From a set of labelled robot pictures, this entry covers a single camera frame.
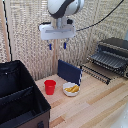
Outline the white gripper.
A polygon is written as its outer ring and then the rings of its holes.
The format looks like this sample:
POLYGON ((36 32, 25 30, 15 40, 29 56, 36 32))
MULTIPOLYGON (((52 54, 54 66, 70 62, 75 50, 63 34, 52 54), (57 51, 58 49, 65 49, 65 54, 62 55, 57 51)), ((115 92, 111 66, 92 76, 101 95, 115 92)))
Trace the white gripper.
MULTIPOLYGON (((73 25, 65 25, 61 28, 54 28, 51 24, 39 26, 40 36, 42 40, 48 40, 49 50, 52 50, 52 44, 49 40, 73 38, 75 36, 75 27, 73 25)), ((67 42, 63 43, 63 48, 66 49, 67 42)))

